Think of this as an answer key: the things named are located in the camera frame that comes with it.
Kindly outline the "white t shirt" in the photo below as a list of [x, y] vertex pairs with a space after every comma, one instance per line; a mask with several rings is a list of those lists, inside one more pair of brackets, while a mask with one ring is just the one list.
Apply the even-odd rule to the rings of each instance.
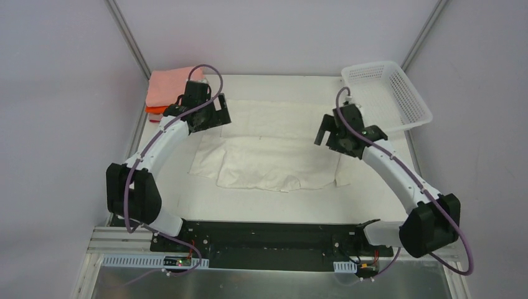
[[333, 104], [227, 100], [232, 122], [207, 130], [189, 173], [226, 189], [290, 192], [342, 187], [357, 162], [314, 139]]

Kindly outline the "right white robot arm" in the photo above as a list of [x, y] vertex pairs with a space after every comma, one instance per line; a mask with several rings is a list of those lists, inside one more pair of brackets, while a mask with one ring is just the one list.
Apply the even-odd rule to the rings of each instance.
[[370, 166], [396, 195], [407, 213], [400, 222], [372, 220], [357, 232], [371, 246], [402, 247], [420, 258], [459, 239], [460, 200], [427, 184], [397, 156], [388, 136], [377, 126], [365, 126], [355, 104], [325, 114], [315, 138], [337, 153], [357, 158]]

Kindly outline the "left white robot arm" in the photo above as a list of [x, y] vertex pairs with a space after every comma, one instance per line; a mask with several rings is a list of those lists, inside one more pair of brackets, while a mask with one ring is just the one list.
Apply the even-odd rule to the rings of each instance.
[[125, 220], [130, 230], [145, 225], [165, 235], [179, 235], [184, 219], [168, 212], [156, 177], [169, 155], [189, 135], [231, 122], [226, 97], [215, 95], [208, 83], [188, 81], [177, 102], [163, 112], [153, 137], [124, 163], [106, 170], [108, 210]]

